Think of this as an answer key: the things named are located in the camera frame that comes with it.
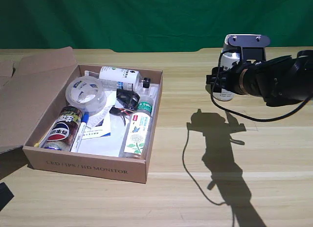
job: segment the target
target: pen cap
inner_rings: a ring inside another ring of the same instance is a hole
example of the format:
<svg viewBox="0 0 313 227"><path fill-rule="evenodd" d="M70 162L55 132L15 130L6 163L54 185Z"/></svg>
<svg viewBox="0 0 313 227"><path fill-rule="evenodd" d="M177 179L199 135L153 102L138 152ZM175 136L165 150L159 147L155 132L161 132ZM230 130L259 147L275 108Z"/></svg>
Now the pen cap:
<svg viewBox="0 0 313 227"><path fill-rule="evenodd" d="M88 122L88 119L89 119L89 114L88 113L85 113L83 115L83 118L82 118L82 123L87 123Z"/></svg>

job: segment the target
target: white container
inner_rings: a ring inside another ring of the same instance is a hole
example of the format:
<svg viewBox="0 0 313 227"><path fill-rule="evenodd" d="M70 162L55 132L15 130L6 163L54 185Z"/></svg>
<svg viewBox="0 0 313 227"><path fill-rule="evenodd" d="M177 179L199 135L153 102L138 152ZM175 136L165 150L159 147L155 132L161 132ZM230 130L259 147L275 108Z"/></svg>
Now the white container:
<svg viewBox="0 0 313 227"><path fill-rule="evenodd" d="M136 91L142 81L139 71L115 67L102 67L99 79L105 88L128 91Z"/></svg>
<svg viewBox="0 0 313 227"><path fill-rule="evenodd" d="M238 53L225 53L221 58L221 67L223 70L228 70L232 68L234 62L239 61L239 54ZM222 89L222 92L213 92L213 97L220 100L220 101L230 101L233 99L235 94L231 91L227 91Z"/></svg>

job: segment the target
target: white bottle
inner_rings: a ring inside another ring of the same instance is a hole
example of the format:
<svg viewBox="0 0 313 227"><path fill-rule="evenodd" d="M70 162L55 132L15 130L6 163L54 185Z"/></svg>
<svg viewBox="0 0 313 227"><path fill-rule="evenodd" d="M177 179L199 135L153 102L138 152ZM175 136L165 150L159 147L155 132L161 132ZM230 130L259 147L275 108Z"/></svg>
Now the white bottle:
<svg viewBox="0 0 313 227"><path fill-rule="evenodd" d="M131 115L121 148L121 157L143 159L148 146L153 99L142 96L137 111Z"/></svg>
<svg viewBox="0 0 313 227"><path fill-rule="evenodd" d="M99 79L106 88L127 91L136 91L142 82L139 71L116 67L102 67Z"/></svg>
<svg viewBox="0 0 313 227"><path fill-rule="evenodd" d="M221 58L221 67L223 70L228 70L232 68L232 64L234 62L239 61L239 54L238 53L224 53ZM220 101L230 101L234 98L234 93L231 91L227 91L225 89L222 89L221 92L215 92L213 91L214 98L220 100Z"/></svg>

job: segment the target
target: paper card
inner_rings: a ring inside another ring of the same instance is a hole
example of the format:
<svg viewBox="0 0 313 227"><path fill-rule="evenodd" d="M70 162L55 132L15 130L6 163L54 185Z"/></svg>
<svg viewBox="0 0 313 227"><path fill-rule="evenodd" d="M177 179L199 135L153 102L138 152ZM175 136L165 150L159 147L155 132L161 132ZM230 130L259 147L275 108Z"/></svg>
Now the paper card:
<svg viewBox="0 0 313 227"><path fill-rule="evenodd" d="M82 140L110 135L111 135L111 120L110 114L108 113L106 114L104 119L95 127L93 128L86 127Z"/></svg>

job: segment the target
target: tape roll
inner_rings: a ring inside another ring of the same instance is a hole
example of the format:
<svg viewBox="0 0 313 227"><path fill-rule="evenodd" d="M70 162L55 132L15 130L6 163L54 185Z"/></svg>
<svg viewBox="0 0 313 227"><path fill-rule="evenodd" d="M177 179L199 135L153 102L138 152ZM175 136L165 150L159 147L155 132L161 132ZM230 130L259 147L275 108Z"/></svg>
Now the tape roll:
<svg viewBox="0 0 313 227"><path fill-rule="evenodd" d="M101 81L91 76L72 81L67 87L66 98L70 105L89 115L100 112L107 102Z"/></svg>

